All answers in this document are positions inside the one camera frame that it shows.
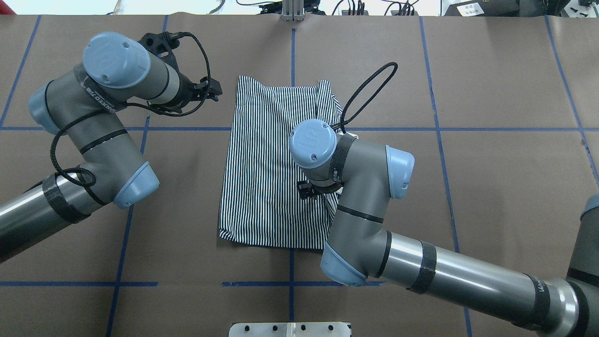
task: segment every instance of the light blue cap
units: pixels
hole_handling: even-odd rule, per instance
[[[593,195],[586,201],[585,210],[582,212],[582,215],[595,207],[599,207],[599,194]]]
[[[320,269],[333,281],[339,282],[351,287],[361,287],[366,283],[366,275],[358,272],[346,260],[335,252],[328,242],[325,242],[325,249],[322,252]]]
[[[57,134],[59,128],[54,124],[54,121],[50,117],[48,105],[46,104],[46,88],[48,88],[48,85],[49,83],[39,88],[39,90],[29,98],[29,113],[34,121],[44,127],[46,131],[51,134]]]
[[[394,149],[389,145],[385,145],[385,150],[391,198],[401,199],[406,196],[410,185],[410,178],[414,170],[414,156],[410,152]]]
[[[137,41],[115,32],[102,32],[83,50],[83,66],[94,81],[113,88],[130,88],[146,78],[150,55]]]
[[[150,163],[145,162],[120,189],[113,202],[119,208],[127,208],[154,193],[159,184]]]
[[[303,169],[315,169],[323,165],[333,156],[336,147],[335,131],[320,119],[299,123],[289,138],[291,157]]]

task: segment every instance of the striped cloth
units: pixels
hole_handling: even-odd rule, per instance
[[[241,76],[220,200],[219,236],[248,245],[322,249],[337,194],[301,200],[306,180],[289,152],[289,134],[300,122],[339,121],[331,85],[268,87]]]

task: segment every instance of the white bracket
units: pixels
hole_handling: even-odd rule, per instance
[[[352,337],[352,325],[343,322],[236,323],[229,337]]]
[[[304,0],[283,0],[283,21],[304,21]]]

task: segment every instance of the red object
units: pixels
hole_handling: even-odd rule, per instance
[[[16,14],[10,7],[3,1],[0,0],[0,14]]]

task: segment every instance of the white label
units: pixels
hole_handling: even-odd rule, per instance
[[[485,13],[478,2],[457,6],[456,8],[462,16],[475,16]]]

